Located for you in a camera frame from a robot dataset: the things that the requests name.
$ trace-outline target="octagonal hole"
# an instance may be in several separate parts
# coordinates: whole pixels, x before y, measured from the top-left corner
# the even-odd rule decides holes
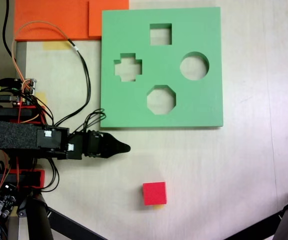
[[[168,114],[176,106],[176,93],[167,85],[156,85],[147,94],[147,107],[156,115]]]

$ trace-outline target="black foam padding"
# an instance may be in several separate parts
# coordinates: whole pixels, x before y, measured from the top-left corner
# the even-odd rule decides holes
[[[39,126],[0,121],[0,149],[39,149],[36,146]]]

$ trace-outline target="red cable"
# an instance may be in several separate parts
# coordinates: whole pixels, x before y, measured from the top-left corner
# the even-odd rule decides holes
[[[16,157],[16,180],[17,180],[16,187],[18,187],[18,183],[19,183],[19,161],[18,161],[18,157]]]
[[[17,123],[19,123],[19,117],[20,117],[20,109],[22,108],[22,98],[19,99],[19,109],[18,109],[18,119]]]

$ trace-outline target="cross-shaped hole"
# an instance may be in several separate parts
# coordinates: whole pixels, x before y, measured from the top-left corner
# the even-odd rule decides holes
[[[137,75],[142,75],[142,60],[136,59],[134,53],[121,53],[119,60],[114,60],[115,75],[122,82],[134,82]]]

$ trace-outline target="circular hole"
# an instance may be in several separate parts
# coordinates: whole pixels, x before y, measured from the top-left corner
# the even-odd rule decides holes
[[[209,62],[205,55],[200,52],[186,54],[180,63],[180,72],[189,80],[200,80],[209,70]]]

